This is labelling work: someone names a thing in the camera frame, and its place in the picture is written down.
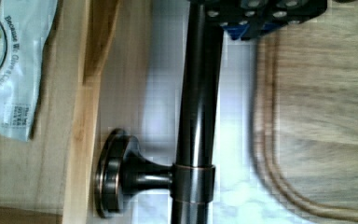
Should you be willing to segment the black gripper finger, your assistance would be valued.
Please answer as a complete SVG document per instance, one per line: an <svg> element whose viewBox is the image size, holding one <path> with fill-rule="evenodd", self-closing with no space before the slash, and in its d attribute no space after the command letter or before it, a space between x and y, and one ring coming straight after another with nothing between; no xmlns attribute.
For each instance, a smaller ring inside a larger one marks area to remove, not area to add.
<svg viewBox="0 0 358 224"><path fill-rule="evenodd" d="M232 40L253 40L325 13L327 0L204 0L207 21Z"/></svg>

